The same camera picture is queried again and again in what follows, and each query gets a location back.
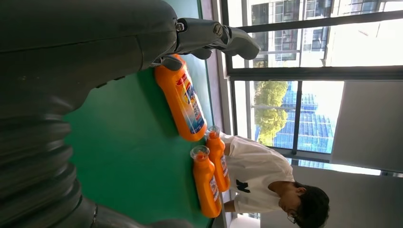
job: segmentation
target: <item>black hair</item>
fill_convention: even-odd
[[[297,210],[296,224],[301,228],[320,228],[329,217],[329,197],[318,187],[294,183],[296,188],[305,188],[300,195],[301,205]]]

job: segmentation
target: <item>person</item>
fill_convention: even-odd
[[[231,180],[238,195],[224,204],[226,212],[261,213],[283,210],[301,228],[322,227],[329,213],[329,197],[320,188],[294,180],[284,156],[256,141],[221,135]]]

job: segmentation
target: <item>robotic hand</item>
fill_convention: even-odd
[[[5,228],[143,227],[82,196],[63,116],[110,80],[160,64],[177,68],[170,54],[206,59],[219,49],[253,59],[259,52],[245,32],[177,19],[161,0],[2,0],[0,28]]]

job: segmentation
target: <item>glass pane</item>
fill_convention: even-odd
[[[298,82],[258,81],[251,88],[254,140],[291,149],[294,139]]]
[[[300,59],[301,29],[257,32],[249,34],[260,46],[258,56],[245,61],[239,56],[232,57],[233,68],[256,67],[298,67]]]
[[[247,25],[356,15],[377,11],[403,10],[402,1],[347,0],[335,4],[331,0],[310,1],[247,1]],[[230,23],[242,25],[241,0],[230,1]],[[250,33],[261,51],[255,60],[245,62],[233,58],[234,68],[249,67],[330,67],[330,66],[390,66],[402,65],[398,53],[403,50],[403,20],[348,24],[331,27],[305,28]],[[384,48],[385,44],[393,48]]]
[[[344,82],[302,83],[298,150],[331,153]]]
[[[237,131],[238,135],[247,138],[247,118],[246,118],[246,84],[245,81],[235,81],[235,100],[237,111]]]

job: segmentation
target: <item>small orange bottle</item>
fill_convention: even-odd
[[[186,62],[179,55],[174,57],[182,62],[182,67],[172,71],[158,66],[154,72],[155,79],[165,94],[179,135],[188,141],[198,141],[206,132],[206,120],[194,92]]]
[[[201,212],[206,217],[215,218],[221,212],[221,200],[214,178],[214,164],[209,160],[209,153],[207,147],[195,146],[190,155],[194,160],[193,175]]]
[[[209,158],[215,166],[214,176],[217,180],[218,190],[227,191],[230,188],[230,176],[228,175],[227,162],[225,161],[225,144],[220,138],[220,128],[212,126],[207,129],[206,146],[210,150]]]

